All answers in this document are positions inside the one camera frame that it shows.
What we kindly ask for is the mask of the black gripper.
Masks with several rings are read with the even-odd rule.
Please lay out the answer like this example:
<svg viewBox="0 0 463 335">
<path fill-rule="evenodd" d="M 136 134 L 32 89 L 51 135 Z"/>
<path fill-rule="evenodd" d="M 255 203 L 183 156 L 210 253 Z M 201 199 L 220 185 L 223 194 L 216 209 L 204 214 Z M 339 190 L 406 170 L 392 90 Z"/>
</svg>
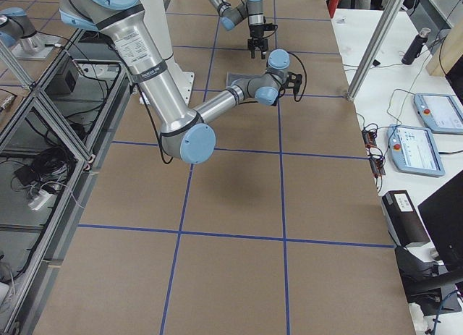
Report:
<svg viewBox="0 0 463 335">
<path fill-rule="evenodd" d="M 268 23 L 248 25 L 250 37 L 247 39 L 247 49 L 250 50 L 251 59 L 255 59 L 255 49 L 260 50 L 261 59 L 266 59 L 268 40 L 264 36 L 265 31 L 270 30 Z"/>
</svg>

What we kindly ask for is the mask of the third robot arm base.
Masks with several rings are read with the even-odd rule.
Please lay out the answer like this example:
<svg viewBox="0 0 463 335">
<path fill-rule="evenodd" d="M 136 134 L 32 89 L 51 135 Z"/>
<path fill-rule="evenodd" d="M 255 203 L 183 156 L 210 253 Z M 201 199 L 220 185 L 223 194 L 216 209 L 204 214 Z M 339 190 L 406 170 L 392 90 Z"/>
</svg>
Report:
<svg viewBox="0 0 463 335">
<path fill-rule="evenodd" d="M 10 7 L 1 10 L 1 42 L 21 60 L 42 61 L 53 49 L 61 48 L 61 38 L 41 35 L 24 9 Z"/>
</svg>

